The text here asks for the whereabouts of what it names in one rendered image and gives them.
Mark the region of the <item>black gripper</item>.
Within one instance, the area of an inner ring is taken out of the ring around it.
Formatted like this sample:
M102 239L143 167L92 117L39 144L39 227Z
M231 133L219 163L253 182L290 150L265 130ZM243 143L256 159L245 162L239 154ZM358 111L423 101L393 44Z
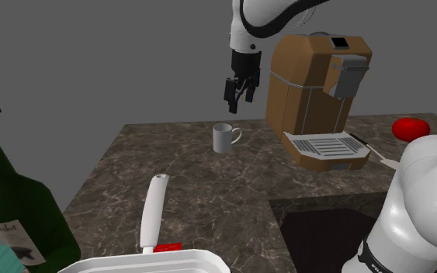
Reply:
M253 102L255 89L259 86L260 82L260 63L261 52L246 54L240 53L236 50L232 50L231 55L231 69L234 72L236 78L246 78L242 85L242 90L245 91L245 101ZM229 105L229 112L237 113L237 81L235 79L227 78L224 100Z

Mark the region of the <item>white mug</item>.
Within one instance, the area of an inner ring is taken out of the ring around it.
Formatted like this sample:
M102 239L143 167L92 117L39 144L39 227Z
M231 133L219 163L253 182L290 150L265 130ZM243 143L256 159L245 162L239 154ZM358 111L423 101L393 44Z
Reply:
M213 150L219 154L231 151L232 145L242 136L241 128L234 128L227 123L218 123L213 126Z

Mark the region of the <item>red tomato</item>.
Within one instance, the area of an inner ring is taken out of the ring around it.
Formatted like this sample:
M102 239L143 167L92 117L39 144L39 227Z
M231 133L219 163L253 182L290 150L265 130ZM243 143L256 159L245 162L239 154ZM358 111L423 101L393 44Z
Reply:
M392 125L392 134L399 140L411 142L430 134L430 125L419 118L401 118Z

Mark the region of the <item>black-handled white spatula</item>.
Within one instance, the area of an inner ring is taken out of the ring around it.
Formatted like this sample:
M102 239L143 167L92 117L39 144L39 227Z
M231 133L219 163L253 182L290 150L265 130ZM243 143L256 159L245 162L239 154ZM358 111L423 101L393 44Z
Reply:
M366 141L360 139L358 136L356 136L353 133L350 133L350 136L355 138L356 140L358 140L360 143L362 143L363 145L365 145L366 147L368 147L373 153L375 153L378 157L380 157L380 162L382 164L385 164L386 166L388 166L389 168L392 168L394 170L396 170L399 166L399 162L392 160L392 159L387 159L385 158L382 154L380 154L378 151L376 151L373 147L371 147Z

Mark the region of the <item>brown coffee machine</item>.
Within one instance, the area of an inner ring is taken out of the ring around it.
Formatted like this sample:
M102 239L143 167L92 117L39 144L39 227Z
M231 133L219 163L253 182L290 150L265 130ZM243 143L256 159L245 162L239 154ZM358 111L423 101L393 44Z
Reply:
M272 55L266 120L298 166L359 170L370 150L345 132L372 51L360 36L288 35Z

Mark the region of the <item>green wine bottle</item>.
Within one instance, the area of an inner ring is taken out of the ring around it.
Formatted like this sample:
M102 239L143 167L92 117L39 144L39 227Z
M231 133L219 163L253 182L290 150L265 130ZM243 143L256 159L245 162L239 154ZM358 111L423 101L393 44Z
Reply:
M1 146L0 236L29 273L58 273L81 258L50 189L18 174Z

